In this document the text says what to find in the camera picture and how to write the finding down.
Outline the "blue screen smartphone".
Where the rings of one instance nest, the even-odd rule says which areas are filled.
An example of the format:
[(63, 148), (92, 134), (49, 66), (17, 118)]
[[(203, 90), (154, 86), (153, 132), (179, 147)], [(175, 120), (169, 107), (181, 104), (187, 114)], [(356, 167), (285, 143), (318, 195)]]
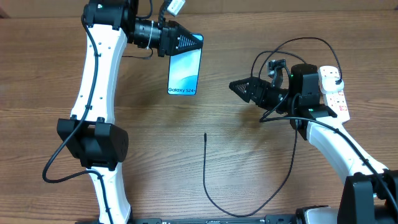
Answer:
[(197, 93), (202, 49), (170, 56), (167, 93), (193, 96)]

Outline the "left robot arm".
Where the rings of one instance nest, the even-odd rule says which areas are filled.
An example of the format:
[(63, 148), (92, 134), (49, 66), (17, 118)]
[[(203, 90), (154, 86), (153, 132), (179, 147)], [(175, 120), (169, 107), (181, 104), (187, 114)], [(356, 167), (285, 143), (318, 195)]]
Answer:
[(127, 132), (115, 124), (114, 97), (121, 59), (127, 44), (169, 56), (167, 93), (193, 96), (197, 92), (204, 38), (167, 20), (183, 1), (164, 1), (156, 21), (137, 14), (137, 1), (90, 1), (82, 25), (87, 48), (81, 87), (68, 119), (57, 132), (95, 186), (99, 223), (132, 223), (122, 175), (127, 156)]

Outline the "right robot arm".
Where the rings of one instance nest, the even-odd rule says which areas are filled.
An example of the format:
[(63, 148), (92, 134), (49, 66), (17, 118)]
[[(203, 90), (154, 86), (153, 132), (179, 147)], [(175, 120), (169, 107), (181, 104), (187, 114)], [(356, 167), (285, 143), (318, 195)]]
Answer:
[(251, 76), (229, 84), (245, 102), (276, 109), (304, 140), (315, 146), (344, 184), (340, 206), (298, 208), (284, 223), (397, 223), (397, 171), (372, 158), (345, 130), (339, 115), (320, 101), (320, 69), (302, 63), (289, 71), (281, 87), (281, 69), (273, 81)]

